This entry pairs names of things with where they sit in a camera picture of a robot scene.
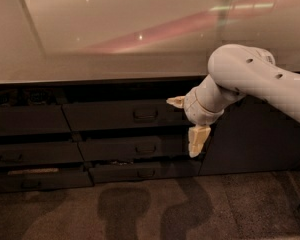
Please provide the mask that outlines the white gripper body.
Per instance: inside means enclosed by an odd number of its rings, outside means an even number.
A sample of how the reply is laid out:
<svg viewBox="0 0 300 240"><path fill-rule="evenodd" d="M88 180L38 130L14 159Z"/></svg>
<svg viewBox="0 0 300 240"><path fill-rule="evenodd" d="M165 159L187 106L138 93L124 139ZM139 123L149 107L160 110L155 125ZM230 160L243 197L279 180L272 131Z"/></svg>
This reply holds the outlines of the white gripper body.
<svg viewBox="0 0 300 240"><path fill-rule="evenodd" d="M219 112L211 112L204 108L196 95L197 88L192 88L184 97L184 112L190 122L195 125L211 125L221 117L224 113L223 110Z"/></svg>

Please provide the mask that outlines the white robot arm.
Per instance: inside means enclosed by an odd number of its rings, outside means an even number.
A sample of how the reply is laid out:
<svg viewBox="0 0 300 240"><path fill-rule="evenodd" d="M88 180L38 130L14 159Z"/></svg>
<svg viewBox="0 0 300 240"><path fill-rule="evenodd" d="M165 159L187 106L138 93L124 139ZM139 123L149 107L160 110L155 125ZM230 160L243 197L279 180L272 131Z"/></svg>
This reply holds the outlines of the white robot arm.
<svg viewBox="0 0 300 240"><path fill-rule="evenodd" d="M167 103L182 109L193 124L188 131L188 152L200 154L210 126L225 108L247 95L270 105L300 123L300 74L284 70L267 50L238 44L217 48L208 59L208 75L186 95Z"/></svg>

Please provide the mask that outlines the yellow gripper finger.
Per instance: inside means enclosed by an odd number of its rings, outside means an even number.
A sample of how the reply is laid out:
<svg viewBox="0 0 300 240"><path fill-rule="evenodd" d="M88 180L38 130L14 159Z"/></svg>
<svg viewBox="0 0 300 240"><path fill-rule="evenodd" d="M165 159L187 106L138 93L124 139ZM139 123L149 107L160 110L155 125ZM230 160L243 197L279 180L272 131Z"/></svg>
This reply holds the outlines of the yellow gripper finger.
<svg viewBox="0 0 300 240"><path fill-rule="evenodd" d="M197 157L207 141L211 132L209 126L199 126L190 127L188 131L188 151L191 158Z"/></svg>
<svg viewBox="0 0 300 240"><path fill-rule="evenodd" d="M183 109L184 108L184 96L176 96L171 97L166 100L166 103L172 105L176 108Z"/></svg>

